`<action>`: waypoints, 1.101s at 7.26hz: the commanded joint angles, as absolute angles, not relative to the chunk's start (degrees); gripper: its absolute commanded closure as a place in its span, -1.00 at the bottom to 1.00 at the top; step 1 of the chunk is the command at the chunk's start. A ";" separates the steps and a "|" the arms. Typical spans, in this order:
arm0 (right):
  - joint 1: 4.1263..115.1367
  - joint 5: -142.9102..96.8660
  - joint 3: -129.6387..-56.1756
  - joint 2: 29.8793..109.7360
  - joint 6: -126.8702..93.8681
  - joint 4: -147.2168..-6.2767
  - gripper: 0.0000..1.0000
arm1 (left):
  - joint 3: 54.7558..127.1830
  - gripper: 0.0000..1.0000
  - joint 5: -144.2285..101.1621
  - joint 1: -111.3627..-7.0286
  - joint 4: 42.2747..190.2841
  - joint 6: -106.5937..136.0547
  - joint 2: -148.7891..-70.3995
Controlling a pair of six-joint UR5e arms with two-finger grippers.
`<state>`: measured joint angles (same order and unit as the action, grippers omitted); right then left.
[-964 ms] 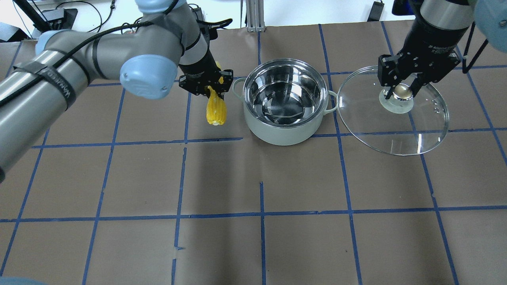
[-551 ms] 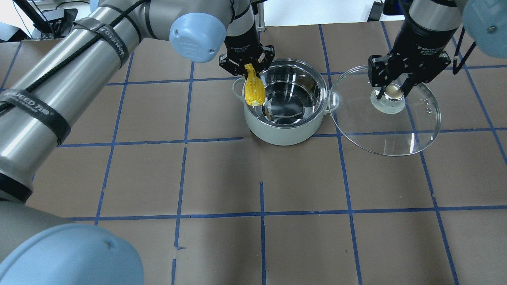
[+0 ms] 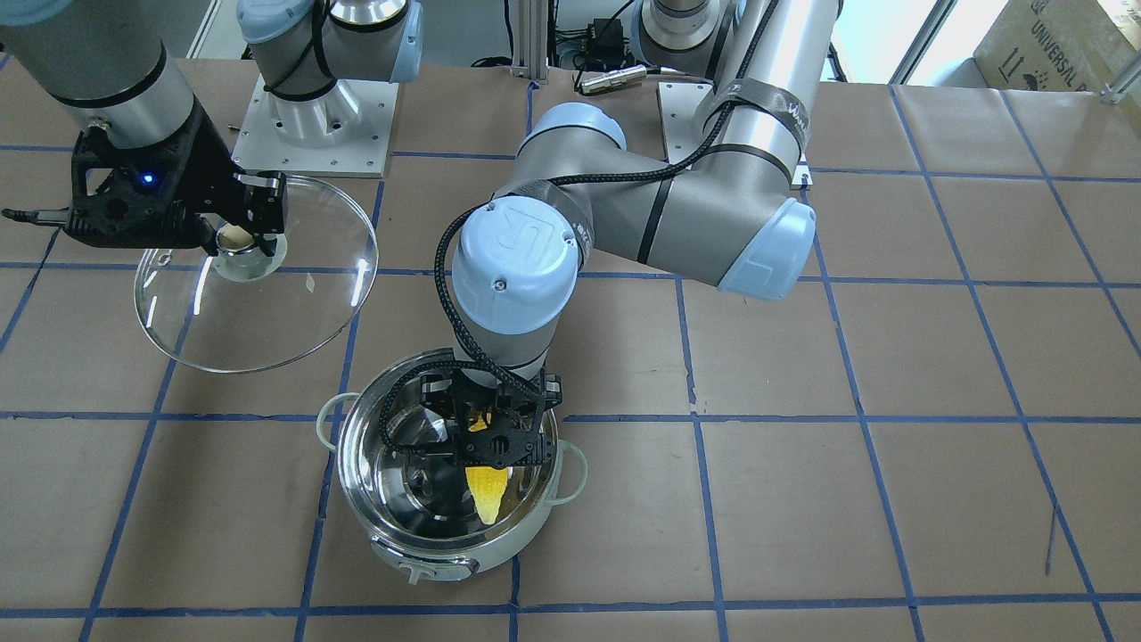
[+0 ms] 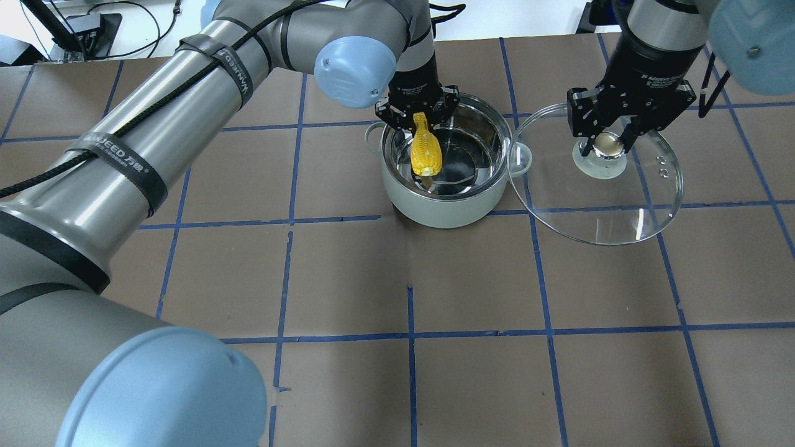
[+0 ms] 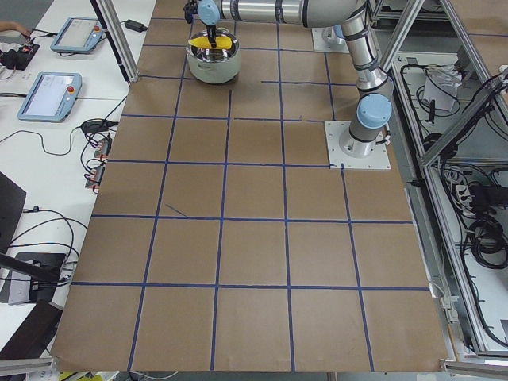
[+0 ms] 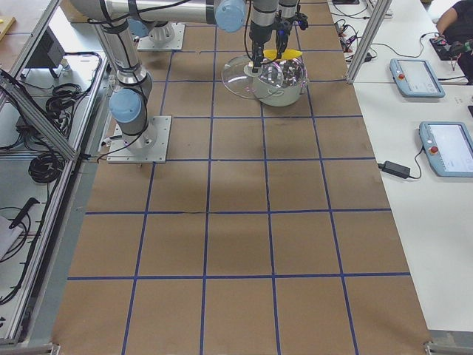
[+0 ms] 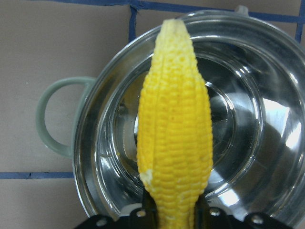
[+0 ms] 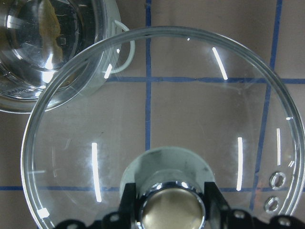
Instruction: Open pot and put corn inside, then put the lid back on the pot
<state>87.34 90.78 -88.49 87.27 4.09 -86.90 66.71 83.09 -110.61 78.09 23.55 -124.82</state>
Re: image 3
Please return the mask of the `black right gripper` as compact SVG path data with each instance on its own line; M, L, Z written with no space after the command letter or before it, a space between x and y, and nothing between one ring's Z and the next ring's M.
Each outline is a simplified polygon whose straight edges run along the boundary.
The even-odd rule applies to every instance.
M89 128L78 136L70 178L65 233L94 247L202 247L217 257L218 231L204 216L215 214L272 259L285 231L288 176L241 172L200 101L175 135L143 149L115 149Z

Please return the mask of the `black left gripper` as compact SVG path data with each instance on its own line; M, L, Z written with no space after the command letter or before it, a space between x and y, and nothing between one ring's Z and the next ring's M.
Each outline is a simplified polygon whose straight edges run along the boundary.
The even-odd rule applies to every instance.
M542 418L563 403L563 377L541 371L534 379L542 387L535 399L505 383L482 387L464 369L432 369L421 375L420 403L446 420L442 442L420 444L424 457L444 457L461 468L539 466L555 461L555 436L547 434Z

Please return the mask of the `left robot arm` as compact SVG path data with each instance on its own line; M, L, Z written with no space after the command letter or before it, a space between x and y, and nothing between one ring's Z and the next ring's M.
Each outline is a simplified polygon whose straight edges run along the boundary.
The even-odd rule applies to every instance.
M444 231L432 281L456 348L400 375L447 420L440 442L387 452L458 468L539 466L539 434L563 401L545 369L555 327L594 249L712 285L779 300L796 284L817 217L791 198L840 1L639 1L630 36L646 60L707 78L683 112L697 145L667 164L628 149L620 123L593 104L555 105L517 152L493 198Z

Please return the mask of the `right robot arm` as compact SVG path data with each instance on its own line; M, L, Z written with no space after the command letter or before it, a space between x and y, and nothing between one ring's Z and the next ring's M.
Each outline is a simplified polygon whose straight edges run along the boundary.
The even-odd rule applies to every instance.
M349 133L347 82L404 84L423 59L416 1L241 1L236 13L288 141ZM285 254L286 174L230 157L135 1L5 1L3 44L80 125L70 206L5 218L90 247Z

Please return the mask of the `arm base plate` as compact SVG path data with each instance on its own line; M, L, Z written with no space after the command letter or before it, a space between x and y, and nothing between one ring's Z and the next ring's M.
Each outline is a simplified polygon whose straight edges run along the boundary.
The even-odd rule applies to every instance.
M343 78L311 101L285 101L257 78L233 159L249 172L380 178L399 89Z
M713 139L713 149L745 152L770 161L790 187L810 182L803 155L809 143L809 105L780 86L735 78L718 91L709 84L659 84L661 130L669 163L678 163L712 133L717 109L736 105Z

